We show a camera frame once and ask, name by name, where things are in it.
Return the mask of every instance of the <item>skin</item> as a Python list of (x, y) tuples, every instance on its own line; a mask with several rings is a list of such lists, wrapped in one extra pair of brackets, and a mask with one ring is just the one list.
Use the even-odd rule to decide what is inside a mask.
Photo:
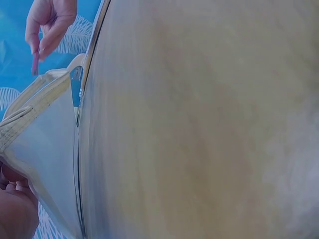
[(38, 201), (27, 179), (0, 163), (0, 238), (31, 239), (38, 224)]
[[(25, 40), (43, 61), (59, 45), (77, 13), (76, 0), (34, 0), (26, 19)], [(43, 38), (39, 40), (39, 30)]]

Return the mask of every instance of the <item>palm leaf print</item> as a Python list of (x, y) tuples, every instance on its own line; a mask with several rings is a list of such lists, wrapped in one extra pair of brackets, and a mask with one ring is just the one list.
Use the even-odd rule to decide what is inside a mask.
[(39, 220), (40, 223), (33, 239), (66, 239), (66, 237), (57, 230), (41, 204), (39, 204)]
[(20, 95), (20, 92), (10, 87), (0, 87), (0, 111), (5, 111)]
[(77, 55), (85, 53), (89, 46), (93, 24), (77, 15), (74, 23), (68, 28), (62, 41), (54, 52)]

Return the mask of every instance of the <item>white fabric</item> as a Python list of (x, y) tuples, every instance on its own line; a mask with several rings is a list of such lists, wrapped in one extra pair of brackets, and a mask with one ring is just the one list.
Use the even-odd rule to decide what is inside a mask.
[[(47, 85), (42, 88), (40, 82)], [(83, 238), (74, 178), (78, 132), (69, 72), (52, 70), (39, 76), (4, 117), (14, 112), (18, 117), (13, 122), (9, 117), (0, 124), (1, 155), (29, 179), (57, 227), (69, 239)]]

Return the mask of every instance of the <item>blue fabric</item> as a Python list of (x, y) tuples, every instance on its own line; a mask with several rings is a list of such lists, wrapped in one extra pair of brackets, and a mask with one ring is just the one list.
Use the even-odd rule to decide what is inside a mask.
[[(10, 103), (35, 79), (31, 76), (33, 56), (24, 41), (25, 22), (32, 0), (3, 0), (0, 4), (0, 119)], [(80, 53), (85, 53), (100, 0), (78, 0), (78, 15), (58, 48), (39, 64), (39, 74), (65, 68)], [(80, 82), (72, 82), (73, 102), (79, 105)], [(65, 239), (41, 205), (40, 225), (35, 239)]]

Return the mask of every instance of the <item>finger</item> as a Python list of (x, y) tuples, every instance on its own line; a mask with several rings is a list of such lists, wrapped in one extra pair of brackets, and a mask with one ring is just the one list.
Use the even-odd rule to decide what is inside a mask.
[(61, 40), (68, 27), (73, 23), (73, 19), (74, 18), (72, 16), (58, 16), (50, 30), (48, 30), (45, 36), (41, 39), (40, 50), (50, 47), (57, 39), (57, 36), (59, 36)]
[(18, 181), (23, 181), (25, 178), (18, 174), (17, 172), (13, 171), (10, 169), (8, 166), (5, 164), (2, 166), (1, 171), (5, 178), (10, 181), (10, 182), (18, 182)]
[(9, 181), (5, 178), (2, 171), (0, 172), (0, 188), (5, 190), (6, 186), (8, 185)]
[(48, 55), (50, 55), (58, 47), (64, 34), (65, 32), (58, 35), (49, 46), (45, 48), (41, 48), (41, 50), (39, 51), (39, 61), (43, 61)]
[(15, 192), (15, 187), (16, 187), (16, 184), (14, 183), (8, 183), (5, 190), (9, 193), (14, 193)]
[(25, 27), (25, 41), (29, 44), (31, 48), (31, 53), (34, 54), (39, 49), (39, 30), (40, 23), (33, 19), (32, 16), (28, 16), (26, 19)]
[(28, 184), (28, 180), (17, 182), (15, 189), (17, 191), (23, 192), (31, 200), (32, 204), (36, 207), (36, 209), (38, 209), (38, 200), (36, 196), (32, 193)]

